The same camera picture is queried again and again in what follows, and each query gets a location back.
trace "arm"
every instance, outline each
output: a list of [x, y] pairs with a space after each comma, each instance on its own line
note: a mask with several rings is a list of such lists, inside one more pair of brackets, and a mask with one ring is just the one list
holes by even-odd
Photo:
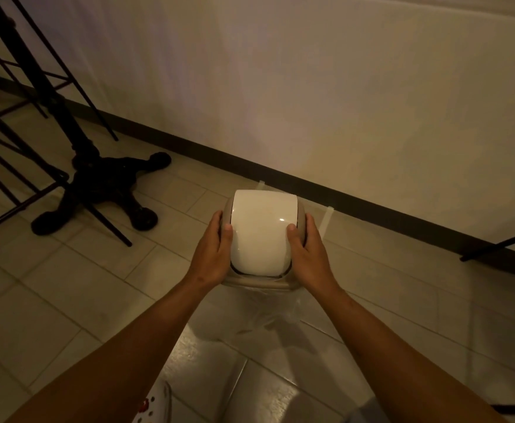
[[410, 347], [340, 288], [315, 222], [303, 247], [287, 228], [296, 277], [322, 306], [393, 423], [506, 421], [483, 399]]
[[185, 324], [230, 265], [232, 226], [212, 217], [183, 280], [99, 349], [47, 385], [8, 423], [130, 423]]

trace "black pedestal base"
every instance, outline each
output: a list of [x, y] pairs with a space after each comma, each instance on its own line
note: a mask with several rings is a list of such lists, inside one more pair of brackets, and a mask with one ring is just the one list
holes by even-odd
[[136, 230], [149, 230], [158, 223], [158, 216], [147, 207], [142, 207], [134, 198], [130, 188], [136, 183], [136, 175], [164, 169], [171, 163], [167, 153], [155, 153], [149, 160], [132, 157], [99, 157], [87, 163], [76, 156], [72, 160], [77, 170], [73, 177], [73, 190], [78, 196], [66, 191], [55, 211], [45, 212], [32, 222], [32, 231], [39, 236], [52, 234], [61, 229], [74, 215], [80, 200], [99, 204], [114, 202], [130, 218]]

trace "white lid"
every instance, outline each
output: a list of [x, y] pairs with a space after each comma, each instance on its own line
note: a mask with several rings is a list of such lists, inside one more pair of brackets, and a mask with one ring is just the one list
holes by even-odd
[[294, 194], [265, 190], [238, 190], [230, 223], [234, 230], [231, 261], [240, 273], [281, 276], [291, 263], [286, 228], [297, 223]]

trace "person's left hand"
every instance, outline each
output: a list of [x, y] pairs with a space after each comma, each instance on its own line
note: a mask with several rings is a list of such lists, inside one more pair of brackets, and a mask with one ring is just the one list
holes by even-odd
[[220, 284], [230, 268], [233, 231], [230, 224], [225, 224], [219, 237], [221, 215], [222, 211], [212, 215], [211, 222], [195, 249], [191, 266], [185, 275], [209, 289]]

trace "forearm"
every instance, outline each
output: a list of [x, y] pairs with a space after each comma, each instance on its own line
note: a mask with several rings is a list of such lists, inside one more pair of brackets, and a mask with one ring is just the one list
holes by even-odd
[[120, 333], [74, 365], [8, 420], [130, 423], [207, 292], [183, 279]]
[[313, 293], [381, 406], [398, 422], [505, 422], [339, 288]]

